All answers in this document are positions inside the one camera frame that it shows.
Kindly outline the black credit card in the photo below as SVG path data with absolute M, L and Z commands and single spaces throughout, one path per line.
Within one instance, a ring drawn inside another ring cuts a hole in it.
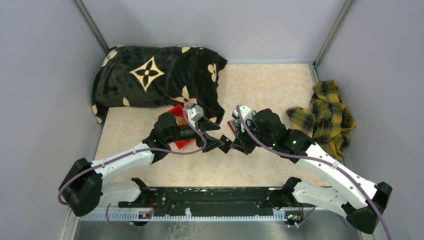
M 233 142 L 225 135 L 222 135 L 219 139 L 222 143 L 218 148 L 224 153 L 227 154 L 232 149 Z

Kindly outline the red plastic bin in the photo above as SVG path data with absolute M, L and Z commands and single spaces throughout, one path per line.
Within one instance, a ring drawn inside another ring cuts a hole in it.
M 163 144 L 174 143 L 178 150 L 196 139 L 196 134 L 184 119 L 181 104 L 161 114 L 154 124 L 154 131 Z

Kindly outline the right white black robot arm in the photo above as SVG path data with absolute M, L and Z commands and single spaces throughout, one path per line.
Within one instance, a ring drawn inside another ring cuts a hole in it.
M 344 218 L 365 234 L 374 233 L 377 226 L 382 225 L 387 238 L 392 238 L 383 218 L 393 191 L 388 183 L 374 183 L 356 174 L 304 132 L 286 128 L 269 108 L 254 111 L 238 105 L 232 117 L 236 123 L 232 128 L 234 149 L 250 154 L 261 147 L 313 172 L 326 183 L 326 186 L 318 186 L 290 177 L 271 194 L 269 201 L 273 207 L 301 204 L 320 207 Z

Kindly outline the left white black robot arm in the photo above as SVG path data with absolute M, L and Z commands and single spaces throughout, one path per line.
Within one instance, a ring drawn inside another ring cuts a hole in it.
M 209 131 L 221 128 L 218 124 L 201 114 L 190 116 L 186 113 L 184 117 L 187 123 L 178 125 L 174 115 L 163 113 L 149 136 L 136 146 L 100 160 L 76 160 L 59 186 L 58 201 L 67 205 L 77 217 L 85 216 L 99 206 L 146 206 L 152 190 L 140 178 L 125 182 L 116 182 L 115 179 L 173 154 L 170 144 L 174 142 L 195 140 L 198 150 L 203 153 L 225 144 L 208 135 Z

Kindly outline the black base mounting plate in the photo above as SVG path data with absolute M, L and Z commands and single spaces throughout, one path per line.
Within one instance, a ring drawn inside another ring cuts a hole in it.
M 281 187 L 156 187 L 135 201 L 120 201 L 120 208 L 147 208 L 155 217 L 272 216 L 274 210 L 302 207 Z

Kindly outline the black floral pillow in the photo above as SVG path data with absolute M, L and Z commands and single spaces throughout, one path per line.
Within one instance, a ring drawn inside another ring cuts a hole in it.
M 196 104 L 220 124 L 225 110 L 217 88 L 226 65 L 224 57 L 201 46 L 112 47 L 93 80 L 93 115 L 102 124 L 110 108 Z

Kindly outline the yellow plaid cloth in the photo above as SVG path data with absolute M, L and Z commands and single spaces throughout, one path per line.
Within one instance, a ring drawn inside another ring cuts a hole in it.
M 319 81 L 313 87 L 309 107 L 292 106 L 285 111 L 292 126 L 318 143 L 337 161 L 345 159 L 343 150 L 350 145 L 350 133 L 357 123 L 349 107 L 342 102 L 335 80 Z

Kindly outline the aluminium frame rail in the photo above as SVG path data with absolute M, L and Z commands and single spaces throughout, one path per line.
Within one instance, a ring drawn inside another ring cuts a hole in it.
M 350 205 L 348 199 L 342 193 L 332 187 L 317 187 L 311 184 L 306 184 L 298 189 L 290 189 L 288 186 L 281 187 L 287 190 L 295 201 L 302 204 L 302 207 L 313 207 L 325 209 L 336 213 L 339 216 L 346 217 L 353 212 L 354 208 Z M 288 224 L 302 222 L 304 216 L 301 213 L 301 207 L 286 207 L 279 210 L 274 210 L 271 216 L 212 216 L 201 217 L 192 216 L 190 209 L 185 210 L 183 216 L 154 216 L 152 210 L 145 207 L 135 208 L 120 208 L 107 206 L 99 206 L 87 215 L 81 216 L 81 219 L 86 221 L 106 221 L 133 223 L 141 222 L 237 222 L 237 221 L 280 221 Z

